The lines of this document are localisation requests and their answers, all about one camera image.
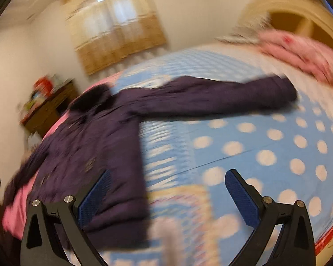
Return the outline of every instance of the bed sheet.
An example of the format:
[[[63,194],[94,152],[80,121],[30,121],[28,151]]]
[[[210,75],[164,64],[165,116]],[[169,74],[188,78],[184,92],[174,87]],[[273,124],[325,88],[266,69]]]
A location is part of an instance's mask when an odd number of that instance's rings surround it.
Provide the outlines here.
[[[262,195],[301,199],[315,240],[333,225],[333,91],[300,71],[244,49],[205,46],[156,58],[123,72],[113,91],[157,87],[181,75],[245,81],[286,74],[299,101],[277,113],[249,113],[141,124],[151,206],[147,246],[101,251],[110,266],[229,265],[248,227],[224,186],[237,169]],[[276,227],[258,265],[271,253]],[[74,254],[70,261],[79,265]]]

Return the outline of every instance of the silver bolt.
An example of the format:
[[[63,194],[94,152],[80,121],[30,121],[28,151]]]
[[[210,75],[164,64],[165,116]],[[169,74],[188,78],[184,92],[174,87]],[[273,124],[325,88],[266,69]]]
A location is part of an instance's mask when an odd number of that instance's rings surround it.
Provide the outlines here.
[[[71,201],[73,201],[74,197],[72,195],[68,195],[64,198],[64,202],[66,203],[70,203]]]
[[[269,196],[265,196],[263,200],[266,204],[271,204],[273,202],[273,199]]]
[[[32,205],[35,207],[38,206],[39,204],[40,204],[40,201],[38,199],[36,199],[32,202]]]
[[[297,206],[299,206],[300,208],[303,208],[305,206],[304,202],[302,202],[301,200],[298,200],[296,202]]]

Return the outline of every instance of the wooden dresser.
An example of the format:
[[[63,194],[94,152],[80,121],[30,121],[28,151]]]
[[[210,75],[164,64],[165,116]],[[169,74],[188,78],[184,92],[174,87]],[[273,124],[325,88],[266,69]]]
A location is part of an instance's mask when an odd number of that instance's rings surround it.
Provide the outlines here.
[[[29,133],[37,132],[43,138],[76,97],[78,97],[78,91],[73,80],[66,81],[40,106],[27,114],[21,120],[21,124]]]

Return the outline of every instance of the red trim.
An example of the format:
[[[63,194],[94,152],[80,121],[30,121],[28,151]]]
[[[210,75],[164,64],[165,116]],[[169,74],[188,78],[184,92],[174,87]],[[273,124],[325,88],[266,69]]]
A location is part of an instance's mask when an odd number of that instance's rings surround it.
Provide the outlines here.
[[[316,242],[316,256],[328,245],[333,239],[333,226]]]

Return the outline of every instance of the yellow border on blanket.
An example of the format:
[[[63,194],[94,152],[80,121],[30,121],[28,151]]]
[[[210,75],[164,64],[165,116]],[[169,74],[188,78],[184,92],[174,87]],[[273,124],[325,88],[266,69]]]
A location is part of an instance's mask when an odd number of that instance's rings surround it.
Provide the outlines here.
[[[219,252],[217,244],[217,236],[212,227],[212,207],[209,200],[209,192],[204,186],[200,185],[190,185],[190,186],[179,186],[174,188],[169,188],[160,191],[154,191],[148,193],[148,198],[150,202],[160,198],[169,198],[176,195],[195,195],[201,207],[201,215],[203,221],[203,232],[204,232],[204,244],[206,249],[205,266],[219,266]]]

